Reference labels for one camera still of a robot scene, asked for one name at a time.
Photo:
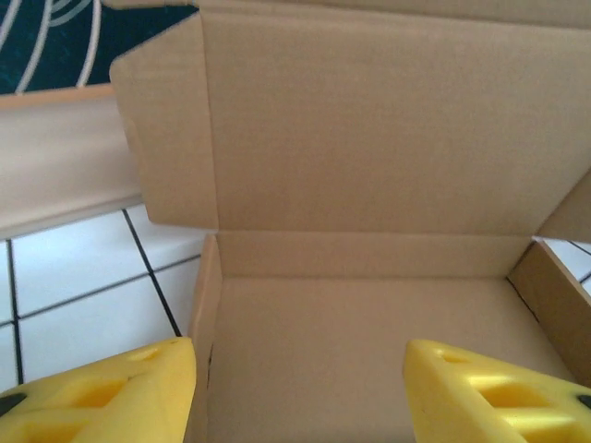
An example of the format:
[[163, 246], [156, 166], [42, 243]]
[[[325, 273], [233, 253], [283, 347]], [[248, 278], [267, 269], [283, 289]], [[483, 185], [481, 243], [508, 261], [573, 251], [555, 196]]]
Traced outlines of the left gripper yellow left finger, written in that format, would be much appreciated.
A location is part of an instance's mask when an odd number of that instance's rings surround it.
[[9, 389], [4, 442], [181, 442], [197, 369], [188, 337], [158, 341]]

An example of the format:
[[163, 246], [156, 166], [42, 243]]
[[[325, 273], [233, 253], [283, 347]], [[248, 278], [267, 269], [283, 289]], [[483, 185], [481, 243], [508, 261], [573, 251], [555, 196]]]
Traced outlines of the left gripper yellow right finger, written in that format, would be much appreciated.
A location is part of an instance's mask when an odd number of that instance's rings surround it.
[[428, 340], [404, 352], [417, 442], [587, 442], [590, 390]]

